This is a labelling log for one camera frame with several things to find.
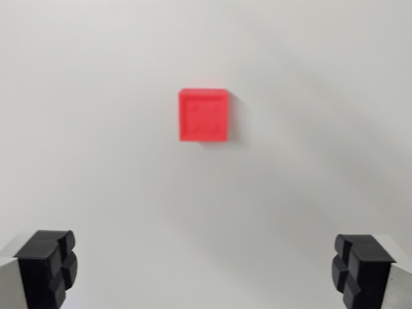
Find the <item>black-tipped silver gripper left finger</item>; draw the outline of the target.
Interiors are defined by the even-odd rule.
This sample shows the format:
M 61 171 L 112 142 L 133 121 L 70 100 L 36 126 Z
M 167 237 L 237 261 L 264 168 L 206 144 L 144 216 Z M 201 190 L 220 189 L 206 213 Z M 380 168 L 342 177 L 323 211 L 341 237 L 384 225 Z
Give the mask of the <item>black-tipped silver gripper left finger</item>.
M 29 230 L 1 249 L 1 308 L 60 308 L 77 276 L 71 230 Z

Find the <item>black-tipped silver gripper right finger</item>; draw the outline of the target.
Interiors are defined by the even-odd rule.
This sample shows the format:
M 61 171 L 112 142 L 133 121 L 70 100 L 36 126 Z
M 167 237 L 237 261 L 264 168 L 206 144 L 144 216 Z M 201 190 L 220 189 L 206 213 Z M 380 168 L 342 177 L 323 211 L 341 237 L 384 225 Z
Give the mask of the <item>black-tipped silver gripper right finger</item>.
M 346 308 L 411 308 L 411 256 L 389 236 L 339 234 L 332 280 Z

